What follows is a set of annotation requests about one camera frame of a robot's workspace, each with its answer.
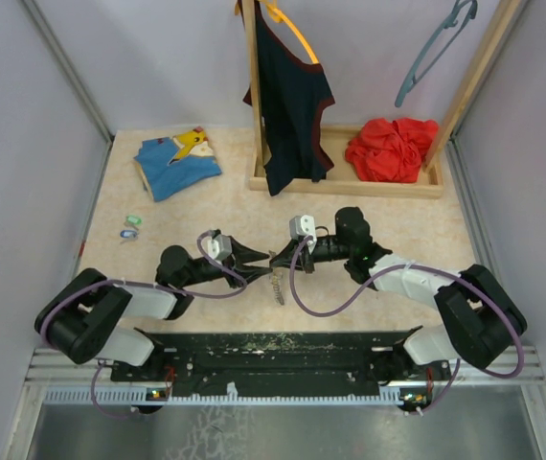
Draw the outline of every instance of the gray wall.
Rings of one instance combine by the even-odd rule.
[[[241,102],[249,79],[234,0],[39,3],[112,130],[252,123]],[[498,0],[480,0],[477,18],[403,107],[396,109],[394,102],[406,72],[453,3],[279,2],[327,71],[337,104],[325,111],[325,123],[364,123],[378,116],[440,121]],[[274,29],[297,56],[306,56],[288,28]]]
[[[531,2],[461,146],[512,297],[546,372],[546,2]]]
[[[34,318],[71,275],[103,158],[18,2],[0,0],[0,453]]]

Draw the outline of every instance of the small green object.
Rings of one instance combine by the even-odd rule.
[[[132,223],[133,225],[141,225],[142,220],[137,216],[126,216],[126,222]]]

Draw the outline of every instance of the wooden clothes rack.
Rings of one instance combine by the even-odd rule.
[[[264,165],[270,158],[271,153],[263,136],[264,127],[262,126],[258,50],[256,46],[255,1],[258,0],[242,0],[256,138],[256,150],[251,175],[248,178],[248,186],[250,190],[265,191],[268,189]],[[322,126],[320,139],[322,148],[335,165],[328,172],[327,179],[317,183],[311,182],[309,179],[294,179],[284,188],[284,192],[354,196],[440,197],[444,192],[440,154],[454,127],[465,112],[467,105],[472,101],[479,83],[488,71],[499,46],[523,3],[524,0],[500,0],[477,51],[466,69],[465,76],[456,90],[444,121],[440,124],[437,136],[426,155],[418,181],[415,184],[360,181],[353,166],[345,160],[344,152],[348,142],[358,134],[362,126],[330,125]]]

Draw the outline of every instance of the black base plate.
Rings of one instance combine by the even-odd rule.
[[[116,362],[113,381],[163,381],[172,367],[172,394],[225,396],[233,383],[243,397],[376,396],[373,363],[409,332],[383,333],[167,333],[149,334],[160,353],[142,367]],[[441,363],[435,380],[449,378]],[[425,381],[425,368],[398,369],[394,380]]]

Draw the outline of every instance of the beige floor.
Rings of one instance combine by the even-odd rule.
[[[201,181],[161,203],[143,190],[133,166],[141,141],[173,135],[172,130],[120,131],[109,159],[101,195],[81,260],[108,277],[153,281],[161,252],[181,244],[197,256],[195,239],[219,228],[241,243],[261,251],[280,251],[289,240],[288,221],[300,214],[315,216],[318,225],[334,229],[334,214],[344,206],[359,206],[374,239],[399,255],[440,268],[466,268],[473,263],[465,223],[449,167],[443,159],[445,192],[441,199],[374,198],[284,194],[247,190],[253,151],[250,129],[206,129],[223,174]],[[138,241],[120,244],[125,216],[143,219]],[[152,332],[289,332],[385,331],[440,322],[426,306],[385,292],[365,291],[343,313],[314,318],[292,300],[283,280],[285,306],[275,303],[267,278],[241,296],[213,301],[196,299],[177,321],[143,321]],[[312,275],[299,274],[297,289],[314,310],[340,305],[357,288],[342,263],[319,264]],[[203,292],[225,292],[224,281],[196,286]]]

